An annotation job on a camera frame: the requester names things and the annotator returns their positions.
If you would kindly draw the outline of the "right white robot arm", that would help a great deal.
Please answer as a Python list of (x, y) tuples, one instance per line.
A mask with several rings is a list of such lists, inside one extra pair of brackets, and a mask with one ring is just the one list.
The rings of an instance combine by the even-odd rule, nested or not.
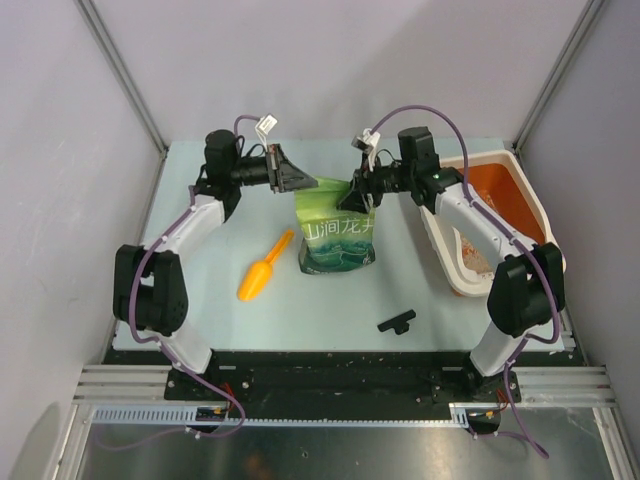
[(487, 259), (494, 272), (487, 299), (490, 324), (469, 354), (471, 370), (461, 376), (463, 393), (484, 401), (497, 389), (495, 375), (515, 362), (528, 341), (541, 339), (533, 328), (559, 324), (565, 306), (561, 251), (552, 242), (537, 243), (492, 210), (470, 185), (466, 168), (442, 165), (428, 128), (400, 131), (400, 157), (388, 165), (378, 161), (378, 142), (370, 129), (353, 139), (362, 161), (337, 207), (368, 213), (384, 195), (407, 192)]

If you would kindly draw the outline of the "green litter bag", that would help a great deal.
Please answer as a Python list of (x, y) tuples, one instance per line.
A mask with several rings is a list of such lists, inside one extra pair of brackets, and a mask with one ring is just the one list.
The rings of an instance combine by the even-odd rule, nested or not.
[(376, 259), (373, 245), (375, 212), (340, 210), (349, 192), (347, 181), (319, 177), (318, 186), (294, 193), (295, 212), (302, 233), (298, 261), (308, 275), (344, 273)]

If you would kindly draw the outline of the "orange plastic scoop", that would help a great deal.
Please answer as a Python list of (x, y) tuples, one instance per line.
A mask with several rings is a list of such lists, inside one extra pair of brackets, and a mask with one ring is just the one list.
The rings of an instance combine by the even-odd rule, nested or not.
[(254, 300), (264, 290), (273, 276), (275, 262), (291, 243), (294, 235), (292, 229), (285, 231), (269, 253), (249, 267), (237, 290), (237, 298), (240, 301)]

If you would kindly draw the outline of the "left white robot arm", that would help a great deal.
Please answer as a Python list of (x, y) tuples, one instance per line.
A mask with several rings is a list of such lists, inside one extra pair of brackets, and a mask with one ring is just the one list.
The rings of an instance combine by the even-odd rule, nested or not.
[(278, 144), (259, 155), (242, 154), (242, 136), (215, 130), (205, 138), (204, 163), (188, 188), (187, 209), (146, 245), (123, 245), (115, 255), (113, 313), (139, 344), (156, 345), (175, 368), (189, 372), (186, 387), (197, 398), (214, 397), (221, 376), (209, 368), (212, 350), (188, 318), (183, 267), (212, 232), (234, 213), (244, 187), (267, 185), (275, 193), (315, 188)]

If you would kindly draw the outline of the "black bag clip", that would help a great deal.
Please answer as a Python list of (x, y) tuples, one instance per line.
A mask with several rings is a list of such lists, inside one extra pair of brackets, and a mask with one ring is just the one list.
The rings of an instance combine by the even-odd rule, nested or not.
[(392, 330), (396, 335), (403, 335), (410, 329), (410, 321), (416, 318), (416, 312), (411, 309), (400, 313), (377, 325), (380, 333)]

